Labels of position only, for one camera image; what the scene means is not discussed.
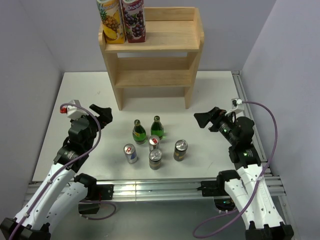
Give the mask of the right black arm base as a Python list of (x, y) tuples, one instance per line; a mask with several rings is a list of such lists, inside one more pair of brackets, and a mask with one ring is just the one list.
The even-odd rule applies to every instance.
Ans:
[(205, 180), (200, 182), (197, 188), (203, 197), (212, 197), (215, 207), (222, 212), (233, 211), (236, 208), (231, 197), (220, 187), (217, 180)]

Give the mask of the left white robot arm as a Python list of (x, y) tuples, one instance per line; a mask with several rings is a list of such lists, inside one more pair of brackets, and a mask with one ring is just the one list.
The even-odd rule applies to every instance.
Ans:
[(48, 240), (69, 207), (99, 198), (97, 180), (78, 172), (98, 146), (101, 130), (112, 122), (112, 109), (95, 104), (85, 109), (72, 101), (63, 103), (60, 113), (70, 118), (68, 135), (35, 194), (14, 218), (0, 224), (7, 240)]

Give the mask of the black yellow tonic can front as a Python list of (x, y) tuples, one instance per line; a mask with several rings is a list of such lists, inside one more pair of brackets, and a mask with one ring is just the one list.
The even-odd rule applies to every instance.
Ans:
[(160, 149), (153, 149), (149, 153), (149, 166), (153, 170), (158, 170), (162, 163), (162, 152)]

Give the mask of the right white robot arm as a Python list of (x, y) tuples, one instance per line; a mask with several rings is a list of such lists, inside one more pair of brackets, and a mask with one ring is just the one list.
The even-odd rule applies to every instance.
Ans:
[(248, 117), (214, 107), (194, 117), (200, 128), (208, 123), (210, 132), (220, 132), (230, 143), (228, 149), (234, 170), (218, 173), (216, 189), (229, 195), (238, 210), (237, 218), (245, 224), (247, 240), (290, 240), (293, 227), (286, 224), (272, 200), (258, 152), (253, 145), (255, 123)]

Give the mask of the silver blue energy can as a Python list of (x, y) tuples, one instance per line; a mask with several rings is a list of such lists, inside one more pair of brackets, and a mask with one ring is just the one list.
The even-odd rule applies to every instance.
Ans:
[(138, 160), (136, 148), (133, 144), (128, 143), (123, 147), (126, 160), (129, 164), (133, 164)]

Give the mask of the black yellow tonic can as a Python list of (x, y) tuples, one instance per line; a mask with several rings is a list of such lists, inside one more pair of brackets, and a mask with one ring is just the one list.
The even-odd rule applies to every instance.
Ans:
[(162, 163), (162, 152), (160, 149), (153, 149), (149, 153), (149, 166), (153, 170), (158, 170)]
[(174, 145), (173, 157), (176, 161), (180, 162), (185, 159), (188, 149), (188, 143), (185, 139), (178, 140)]

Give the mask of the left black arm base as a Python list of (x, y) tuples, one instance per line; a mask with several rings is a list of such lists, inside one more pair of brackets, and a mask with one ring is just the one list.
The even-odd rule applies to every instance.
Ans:
[(114, 194), (114, 185), (107, 184), (98, 184), (97, 179), (89, 176), (87, 174), (81, 173), (74, 177), (75, 183), (81, 183), (87, 189), (87, 194), (84, 198), (84, 201), (89, 201), (89, 203), (78, 204), (78, 212), (81, 217), (88, 220), (104, 220), (111, 217), (116, 212), (116, 207), (113, 207), (113, 212), (106, 217), (90, 217), (90, 215), (95, 215), (100, 210), (102, 201), (109, 201), (113, 199)]

